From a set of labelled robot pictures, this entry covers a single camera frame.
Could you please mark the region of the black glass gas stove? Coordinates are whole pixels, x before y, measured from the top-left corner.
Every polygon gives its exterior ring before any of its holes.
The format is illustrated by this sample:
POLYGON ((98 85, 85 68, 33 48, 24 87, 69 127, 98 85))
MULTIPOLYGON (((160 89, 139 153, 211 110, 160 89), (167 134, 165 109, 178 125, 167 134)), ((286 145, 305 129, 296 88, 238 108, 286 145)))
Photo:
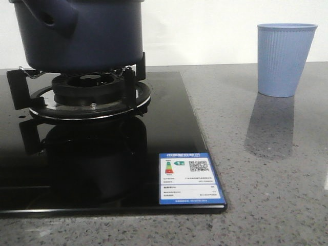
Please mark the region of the black glass gas stove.
MULTIPOLYGON (((31 94, 52 75, 27 79, 31 94)), ((14 107, 1 76, 1 217, 217 214, 159 204, 160 153, 208 153, 178 72, 151 72, 143 116, 53 121, 14 107)))

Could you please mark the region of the black right pot support grate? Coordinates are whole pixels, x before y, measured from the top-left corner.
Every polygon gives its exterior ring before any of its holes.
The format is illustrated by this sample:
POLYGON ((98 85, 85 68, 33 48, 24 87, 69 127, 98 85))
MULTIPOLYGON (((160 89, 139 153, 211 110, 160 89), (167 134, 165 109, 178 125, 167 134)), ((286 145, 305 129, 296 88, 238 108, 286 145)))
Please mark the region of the black right pot support grate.
POLYGON ((150 88, 142 81, 146 78, 146 61, 143 55, 135 63, 136 68, 130 65, 113 67, 102 72, 62 73, 60 75, 77 77, 89 74, 110 74, 116 78, 123 78, 121 98, 107 104, 92 103, 88 106, 63 105, 54 100, 51 85, 44 87, 33 94, 28 88, 27 79, 37 79, 44 75, 43 71, 26 70, 19 67, 7 72, 7 80, 15 109, 28 108, 33 117, 53 121, 89 121, 120 118, 127 115, 143 115, 151 101, 150 88))

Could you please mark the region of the black right gas burner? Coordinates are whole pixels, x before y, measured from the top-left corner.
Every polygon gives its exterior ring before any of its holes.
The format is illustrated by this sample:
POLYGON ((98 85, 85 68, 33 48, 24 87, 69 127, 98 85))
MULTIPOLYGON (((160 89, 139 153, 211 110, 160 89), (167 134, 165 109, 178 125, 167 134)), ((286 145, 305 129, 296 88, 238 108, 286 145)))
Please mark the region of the black right gas burner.
POLYGON ((124 79, 110 74, 60 75, 52 80, 54 100, 69 106, 107 104, 121 98, 124 79))

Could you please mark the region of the light blue ribbed cup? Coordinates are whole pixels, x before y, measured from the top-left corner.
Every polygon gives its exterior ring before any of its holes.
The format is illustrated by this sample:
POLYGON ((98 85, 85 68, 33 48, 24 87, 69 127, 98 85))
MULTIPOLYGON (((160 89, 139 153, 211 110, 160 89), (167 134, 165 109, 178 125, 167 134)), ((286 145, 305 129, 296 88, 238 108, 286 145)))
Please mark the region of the light blue ribbed cup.
POLYGON ((257 27, 258 92, 271 97, 294 96, 317 25, 271 23, 257 27))

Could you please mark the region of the blue energy label sticker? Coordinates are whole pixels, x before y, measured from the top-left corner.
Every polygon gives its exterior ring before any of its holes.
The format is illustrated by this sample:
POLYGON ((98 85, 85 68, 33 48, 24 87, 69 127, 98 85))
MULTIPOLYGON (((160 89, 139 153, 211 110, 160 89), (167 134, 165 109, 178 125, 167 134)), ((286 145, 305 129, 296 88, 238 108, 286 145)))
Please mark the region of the blue energy label sticker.
POLYGON ((209 153, 160 153, 160 205, 225 203, 209 153))

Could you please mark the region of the dark blue cooking pot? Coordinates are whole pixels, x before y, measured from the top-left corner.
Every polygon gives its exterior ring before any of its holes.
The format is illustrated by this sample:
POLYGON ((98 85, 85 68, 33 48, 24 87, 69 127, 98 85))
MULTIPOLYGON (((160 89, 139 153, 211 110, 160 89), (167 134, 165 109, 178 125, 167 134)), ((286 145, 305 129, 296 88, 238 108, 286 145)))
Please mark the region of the dark blue cooking pot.
POLYGON ((82 74, 142 59, 141 1, 13 1, 27 63, 82 74))

